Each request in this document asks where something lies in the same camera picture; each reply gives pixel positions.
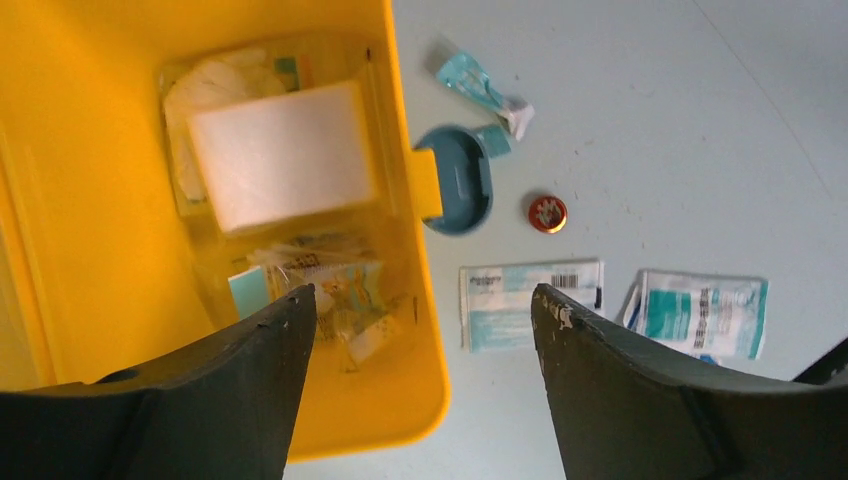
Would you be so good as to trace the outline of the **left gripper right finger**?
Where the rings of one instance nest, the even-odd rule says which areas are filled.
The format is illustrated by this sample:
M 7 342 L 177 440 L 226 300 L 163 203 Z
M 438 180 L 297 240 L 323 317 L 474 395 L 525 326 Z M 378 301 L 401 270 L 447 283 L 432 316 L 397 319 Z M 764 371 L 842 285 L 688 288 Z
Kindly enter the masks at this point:
M 570 479 L 843 479 L 847 384 L 713 365 L 598 316 L 548 284 L 535 349 Z

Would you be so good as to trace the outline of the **teal tube lower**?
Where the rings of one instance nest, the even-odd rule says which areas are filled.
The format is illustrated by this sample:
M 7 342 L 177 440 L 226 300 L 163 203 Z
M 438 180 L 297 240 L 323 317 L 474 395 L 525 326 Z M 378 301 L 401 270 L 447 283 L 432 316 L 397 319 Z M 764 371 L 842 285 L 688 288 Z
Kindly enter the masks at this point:
M 490 124 L 473 131 L 473 136 L 489 158 L 502 157 L 512 151 L 508 133 L 498 124 Z

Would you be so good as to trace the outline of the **teal bandage pack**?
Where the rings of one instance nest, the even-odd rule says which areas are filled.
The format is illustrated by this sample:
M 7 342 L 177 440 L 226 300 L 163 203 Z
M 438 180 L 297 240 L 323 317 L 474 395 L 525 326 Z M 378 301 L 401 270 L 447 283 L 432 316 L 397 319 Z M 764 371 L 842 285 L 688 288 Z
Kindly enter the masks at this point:
M 244 319 L 291 290 L 312 285 L 317 309 L 316 341 L 328 343 L 363 332 L 388 313 L 380 289 L 383 264 L 359 262 L 309 268 L 254 265 L 227 279 Z

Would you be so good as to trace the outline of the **cotton bag with orange label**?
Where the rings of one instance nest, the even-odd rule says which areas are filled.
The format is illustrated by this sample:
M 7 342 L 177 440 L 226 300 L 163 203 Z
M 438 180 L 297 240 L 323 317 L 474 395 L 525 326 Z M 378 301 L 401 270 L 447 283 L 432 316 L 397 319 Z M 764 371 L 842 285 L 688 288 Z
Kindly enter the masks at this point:
M 313 84 L 308 54 L 286 55 L 272 47 L 236 49 L 163 67 L 159 76 L 160 105 L 178 214 L 189 217 L 208 211 L 188 129 L 190 117 L 293 93 Z

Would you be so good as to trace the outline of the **teal tube upper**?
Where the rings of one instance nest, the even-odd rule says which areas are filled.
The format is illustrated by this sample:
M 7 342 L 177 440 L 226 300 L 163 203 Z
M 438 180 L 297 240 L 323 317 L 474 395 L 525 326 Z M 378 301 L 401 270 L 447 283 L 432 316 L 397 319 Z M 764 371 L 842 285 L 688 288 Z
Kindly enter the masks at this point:
M 523 140 L 535 108 L 520 96 L 499 92 L 488 72 L 472 55 L 459 51 L 439 67 L 435 76 L 450 90 L 495 114 L 515 140 Z

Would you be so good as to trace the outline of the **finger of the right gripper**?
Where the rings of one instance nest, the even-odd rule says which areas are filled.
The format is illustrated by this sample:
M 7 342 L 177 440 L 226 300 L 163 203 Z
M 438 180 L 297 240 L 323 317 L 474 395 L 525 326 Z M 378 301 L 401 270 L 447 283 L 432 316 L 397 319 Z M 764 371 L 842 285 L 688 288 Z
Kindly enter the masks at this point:
M 793 381 L 809 385 L 847 384 L 848 338 L 798 374 Z

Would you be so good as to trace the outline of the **teal box latch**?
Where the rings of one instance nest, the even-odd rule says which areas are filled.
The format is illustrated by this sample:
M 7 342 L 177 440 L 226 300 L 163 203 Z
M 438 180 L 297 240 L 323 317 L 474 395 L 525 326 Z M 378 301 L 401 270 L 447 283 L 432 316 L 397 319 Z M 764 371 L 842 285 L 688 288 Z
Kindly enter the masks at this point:
M 432 230 L 462 236 L 478 229 L 493 205 L 490 156 L 482 128 L 443 125 L 427 132 L 418 142 L 435 157 L 442 213 L 425 219 Z

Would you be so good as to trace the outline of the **small red round tin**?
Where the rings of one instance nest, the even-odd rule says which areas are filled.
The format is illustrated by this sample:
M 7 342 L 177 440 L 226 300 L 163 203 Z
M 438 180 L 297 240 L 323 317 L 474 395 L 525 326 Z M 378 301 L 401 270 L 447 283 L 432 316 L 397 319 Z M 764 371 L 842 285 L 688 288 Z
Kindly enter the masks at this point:
M 555 234 L 566 225 L 568 210 L 566 204 L 558 197 L 542 195 L 530 203 L 527 217 L 535 230 L 546 234 Z

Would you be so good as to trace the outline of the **yellow medicine kit box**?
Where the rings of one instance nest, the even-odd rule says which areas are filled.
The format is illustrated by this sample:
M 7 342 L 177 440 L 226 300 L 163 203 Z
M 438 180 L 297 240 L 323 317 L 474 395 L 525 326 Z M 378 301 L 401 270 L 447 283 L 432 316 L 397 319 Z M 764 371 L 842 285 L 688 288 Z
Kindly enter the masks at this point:
M 376 200 L 251 236 L 177 207 L 160 74 L 278 40 L 307 83 L 357 80 Z M 293 461 L 410 443 L 434 431 L 450 383 L 422 221 L 440 210 L 433 155 L 411 148 L 388 1 L 5 1 L 1 5 L 1 385 L 93 382 L 237 320 L 238 258 L 296 236 L 356 239 L 397 261 L 396 329 L 356 372 L 322 341 Z

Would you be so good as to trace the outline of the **cotton swabs bag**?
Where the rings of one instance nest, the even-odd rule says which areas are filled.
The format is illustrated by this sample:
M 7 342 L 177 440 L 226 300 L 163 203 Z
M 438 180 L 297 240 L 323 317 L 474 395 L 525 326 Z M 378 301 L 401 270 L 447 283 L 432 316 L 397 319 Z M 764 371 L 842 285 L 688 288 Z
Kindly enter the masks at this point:
M 289 271 L 314 271 L 335 265 L 362 263 L 377 259 L 377 253 L 363 234 L 356 231 L 325 231 L 303 234 L 249 252 L 251 265 L 280 267 Z

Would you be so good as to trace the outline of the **teal tube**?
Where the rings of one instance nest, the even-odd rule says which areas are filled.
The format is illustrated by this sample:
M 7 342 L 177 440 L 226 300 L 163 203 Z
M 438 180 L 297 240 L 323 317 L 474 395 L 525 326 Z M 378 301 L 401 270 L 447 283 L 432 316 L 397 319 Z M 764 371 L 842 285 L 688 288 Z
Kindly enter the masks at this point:
M 459 51 L 439 67 L 435 76 L 450 90 L 495 114 L 515 140 L 523 140 L 535 108 L 520 96 L 499 92 L 488 72 L 472 55 Z
M 473 136 L 489 158 L 502 157 L 512 151 L 508 133 L 498 124 L 490 124 L 473 131 Z

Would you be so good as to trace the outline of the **medical gauze dressing packet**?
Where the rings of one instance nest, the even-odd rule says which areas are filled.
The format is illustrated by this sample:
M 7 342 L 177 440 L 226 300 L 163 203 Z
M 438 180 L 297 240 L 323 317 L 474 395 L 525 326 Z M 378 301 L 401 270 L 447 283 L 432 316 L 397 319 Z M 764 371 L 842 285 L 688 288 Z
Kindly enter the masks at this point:
M 757 360 L 766 339 L 769 287 L 762 277 L 644 269 L 621 323 L 696 358 Z

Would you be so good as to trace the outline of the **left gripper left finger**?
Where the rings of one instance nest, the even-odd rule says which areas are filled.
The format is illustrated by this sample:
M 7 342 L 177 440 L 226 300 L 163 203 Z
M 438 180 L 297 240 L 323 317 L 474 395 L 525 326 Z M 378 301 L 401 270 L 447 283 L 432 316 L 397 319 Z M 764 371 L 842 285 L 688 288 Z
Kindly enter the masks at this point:
M 316 332 L 301 286 L 92 383 L 1 396 L 5 479 L 279 479 Z

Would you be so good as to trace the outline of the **white teal striped packet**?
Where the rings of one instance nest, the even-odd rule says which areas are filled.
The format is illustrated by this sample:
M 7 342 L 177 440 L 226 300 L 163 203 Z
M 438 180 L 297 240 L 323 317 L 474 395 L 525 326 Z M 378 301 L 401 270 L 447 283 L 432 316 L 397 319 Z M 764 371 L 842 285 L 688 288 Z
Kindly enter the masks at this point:
M 476 354 L 533 346 L 531 301 L 541 283 L 603 314 L 604 272 L 604 262 L 597 258 L 462 267 L 459 303 L 463 348 Z

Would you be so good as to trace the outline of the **white gauze pad pack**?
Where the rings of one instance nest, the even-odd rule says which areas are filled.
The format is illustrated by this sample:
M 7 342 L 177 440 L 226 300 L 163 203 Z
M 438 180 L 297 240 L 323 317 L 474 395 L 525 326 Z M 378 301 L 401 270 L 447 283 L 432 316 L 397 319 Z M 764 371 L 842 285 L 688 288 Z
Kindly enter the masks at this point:
M 355 81 L 208 110 L 192 116 L 188 130 L 226 235 L 376 195 L 373 148 Z

